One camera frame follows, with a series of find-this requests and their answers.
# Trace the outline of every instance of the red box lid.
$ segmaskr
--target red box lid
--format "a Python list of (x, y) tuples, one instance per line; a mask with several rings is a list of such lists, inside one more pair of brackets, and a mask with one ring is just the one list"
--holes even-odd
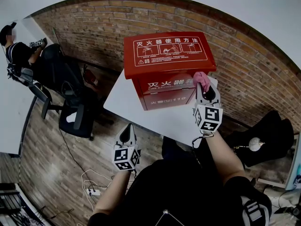
[(179, 70), (215, 71), (213, 55), (202, 32), (164, 32), (124, 38), (126, 79)]

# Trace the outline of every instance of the black cap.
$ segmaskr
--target black cap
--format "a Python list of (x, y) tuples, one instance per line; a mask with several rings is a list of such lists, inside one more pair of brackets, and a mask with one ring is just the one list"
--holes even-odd
[(11, 30), (15, 27), (16, 23), (12, 23), (11, 25), (6, 25), (2, 28), (0, 32), (0, 44), (5, 46), (6, 44), (6, 36), (11, 35)]

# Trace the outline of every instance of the person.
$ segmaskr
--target person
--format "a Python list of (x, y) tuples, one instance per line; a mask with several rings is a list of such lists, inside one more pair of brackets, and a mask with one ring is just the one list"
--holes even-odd
[(30, 68), (33, 70), (34, 77), (43, 73), (40, 71), (39, 58), (46, 47), (46, 42), (43, 41), (39, 47), (30, 48), (22, 42), (14, 43), (16, 39), (15, 27), (16, 23), (6, 25), (0, 32), (0, 44), (6, 49), (6, 58), (14, 65), (17, 73), (21, 72), (22, 68)]
[(219, 132), (195, 152), (198, 160), (164, 137), (163, 159), (144, 168), (127, 194), (131, 172), (118, 172), (88, 226), (268, 225), (271, 201), (251, 185)]

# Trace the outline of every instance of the brick wall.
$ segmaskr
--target brick wall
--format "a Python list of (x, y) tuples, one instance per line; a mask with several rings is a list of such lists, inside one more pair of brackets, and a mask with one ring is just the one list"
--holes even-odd
[(205, 33), (224, 112), (253, 126), (276, 109), (301, 130), (301, 73), (271, 41), (219, 10), (189, 0), (67, 0), (32, 15), (64, 52), (123, 69), (123, 38), (171, 31)]

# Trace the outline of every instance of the pink cloth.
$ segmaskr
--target pink cloth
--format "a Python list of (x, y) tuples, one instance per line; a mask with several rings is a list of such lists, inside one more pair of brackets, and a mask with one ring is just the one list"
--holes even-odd
[(208, 92), (210, 87), (210, 80), (204, 72), (196, 72), (193, 76), (193, 85), (197, 86), (197, 83), (200, 82), (204, 92)]

